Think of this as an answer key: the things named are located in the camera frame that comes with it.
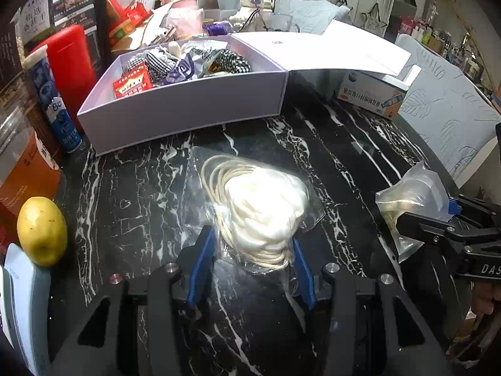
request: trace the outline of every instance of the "yellow fruit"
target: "yellow fruit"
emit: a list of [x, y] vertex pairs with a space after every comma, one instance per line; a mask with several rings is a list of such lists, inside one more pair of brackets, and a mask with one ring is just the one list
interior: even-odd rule
[[68, 229], [54, 202], [43, 196], [34, 196], [19, 211], [18, 237], [32, 262], [39, 266], [53, 266], [66, 250]]

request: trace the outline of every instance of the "human hand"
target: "human hand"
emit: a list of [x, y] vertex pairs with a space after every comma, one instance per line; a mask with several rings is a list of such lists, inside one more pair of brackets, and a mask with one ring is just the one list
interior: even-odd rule
[[475, 283], [472, 291], [472, 311], [476, 315], [492, 314], [494, 303], [492, 299], [501, 301], [501, 285]]

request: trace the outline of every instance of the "silver bolt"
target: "silver bolt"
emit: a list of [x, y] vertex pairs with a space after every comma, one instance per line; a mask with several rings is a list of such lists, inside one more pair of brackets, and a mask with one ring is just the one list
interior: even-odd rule
[[325, 265], [325, 269], [329, 272], [329, 273], [337, 273], [339, 271], [339, 264], [337, 263], [327, 263]]
[[123, 279], [124, 279], [124, 276], [122, 276], [121, 274], [115, 273], [115, 274], [111, 275], [110, 283], [111, 284], [120, 284]]
[[167, 273], [174, 273], [179, 269], [179, 266], [176, 263], [167, 263], [165, 265], [165, 271]]
[[390, 274], [381, 274], [381, 277], [379, 278], [381, 279], [381, 282], [386, 284], [387, 286], [392, 284], [394, 281], [393, 276]]

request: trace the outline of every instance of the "white cotton rope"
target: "white cotton rope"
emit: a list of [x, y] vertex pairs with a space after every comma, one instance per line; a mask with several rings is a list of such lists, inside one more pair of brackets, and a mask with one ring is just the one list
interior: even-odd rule
[[302, 181], [229, 155], [207, 159], [200, 179], [228, 246], [265, 268], [286, 267], [289, 240], [308, 204]]

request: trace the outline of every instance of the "marble tabletop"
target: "marble tabletop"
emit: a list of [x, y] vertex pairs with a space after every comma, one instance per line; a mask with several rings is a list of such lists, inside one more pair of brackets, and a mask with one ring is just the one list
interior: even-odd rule
[[[452, 193], [457, 191], [426, 144], [402, 123], [323, 100], [291, 82], [277, 117], [177, 134], [101, 157], [85, 139], [63, 163], [67, 188], [58, 203], [68, 223], [69, 245], [52, 272], [51, 360], [113, 273], [127, 278], [149, 274], [196, 240], [182, 224], [179, 207], [193, 146], [300, 172], [313, 184], [326, 212], [303, 235], [309, 247], [321, 259], [360, 276], [387, 272], [401, 277], [396, 260], [388, 257], [395, 247], [375, 192], [395, 184], [421, 159], [439, 172]], [[437, 270], [430, 270], [422, 276], [435, 289], [431, 293], [452, 306], [452, 327], [457, 326], [462, 315], [459, 292], [448, 275], [439, 279]], [[403, 275], [412, 276], [405, 270]], [[289, 291], [272, 276], [252, 276], [216, 261], [209, 296], [195, 312], [181, 310], [179, 344], [187, 373], [309, 374], [319, 348], [304, 338], [304, 313]], [[142, 374], [148, 373], [145, 322], [141, 311]]]

